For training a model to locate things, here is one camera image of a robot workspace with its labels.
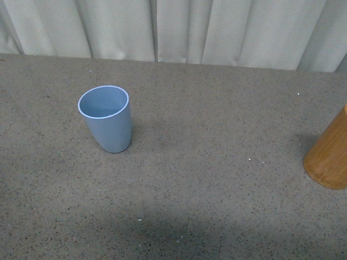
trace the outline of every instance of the table surface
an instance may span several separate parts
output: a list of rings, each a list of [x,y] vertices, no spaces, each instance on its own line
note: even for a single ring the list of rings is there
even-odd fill
[[[302,165],[347,74],[0,59],[1,258],[347,259],[347,190]],[[101,85],[130,96],[119,154],[77,109]]]

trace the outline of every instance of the curtain fold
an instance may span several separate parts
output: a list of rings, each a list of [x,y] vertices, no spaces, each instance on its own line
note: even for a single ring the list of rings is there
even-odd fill
[[[0,0],[0,53],[347,72],[347,1]]]

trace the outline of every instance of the cup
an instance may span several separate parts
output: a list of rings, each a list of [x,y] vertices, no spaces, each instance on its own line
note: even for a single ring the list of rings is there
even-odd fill
[[[131,141],[128,93],[116,86],[100,86],[85,92],[78,110],[99,145],[109,153],[127,149]]]

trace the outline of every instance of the wooden container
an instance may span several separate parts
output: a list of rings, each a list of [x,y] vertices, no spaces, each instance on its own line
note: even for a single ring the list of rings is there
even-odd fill
[[[325,187],[347,187],[347,104],[304,157],[304,168]]]

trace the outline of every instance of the bamboo cup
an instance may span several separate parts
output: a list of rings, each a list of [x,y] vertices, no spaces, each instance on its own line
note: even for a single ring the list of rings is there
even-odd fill
[[[347,104],[304,157],[304,168],[327,188],[347,187]]]

